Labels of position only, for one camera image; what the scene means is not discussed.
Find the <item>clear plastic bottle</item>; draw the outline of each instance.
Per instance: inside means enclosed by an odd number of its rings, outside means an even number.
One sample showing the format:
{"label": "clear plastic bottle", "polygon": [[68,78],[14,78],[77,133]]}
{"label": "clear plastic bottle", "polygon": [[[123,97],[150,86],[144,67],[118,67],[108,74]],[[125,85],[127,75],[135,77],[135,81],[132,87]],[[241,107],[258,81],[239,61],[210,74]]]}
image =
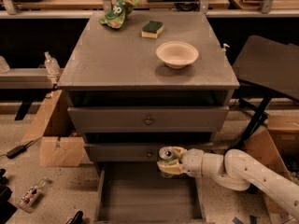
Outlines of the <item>clear plastic bottle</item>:
{"label": "clear plastic bottle", "polygon": [[45,57],[46,57],[45,66],[49,75],[57,76],[59,74],[59,69],[60,69],[57,60],[51,57],[47,51],[45,52]]}
{"label": "clear plastic bottle", "polygon": [[42,178],[38,183],[34,184],[25,195],[22,196],[19,203],[19,208],[26,211],[32,212],[32,204],[36,201],[40,194],[44,194],[45,185],[49,184],[50,180],[47,177]]}
{"label": "clear plastic bottle", "polygon": [[3,56],[0,56],[0,73],[5,73],[10,70],[10,67]]}

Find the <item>robotic arm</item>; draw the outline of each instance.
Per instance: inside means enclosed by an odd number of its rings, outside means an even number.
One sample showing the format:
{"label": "robotic arm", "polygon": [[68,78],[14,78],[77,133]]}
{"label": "robotic arm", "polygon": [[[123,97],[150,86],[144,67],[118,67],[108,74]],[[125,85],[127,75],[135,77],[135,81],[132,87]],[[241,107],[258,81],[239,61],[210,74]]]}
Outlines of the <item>robotic arm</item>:
{"label": "robotic arm", "polygon": [[246,190],[251,183],[299,220],[299,186],[246,152],[231,149],[223,156],[200,149],[163,147],[159,158],[159,169],[170,175],[211,176],[221,186],[234,190]]}

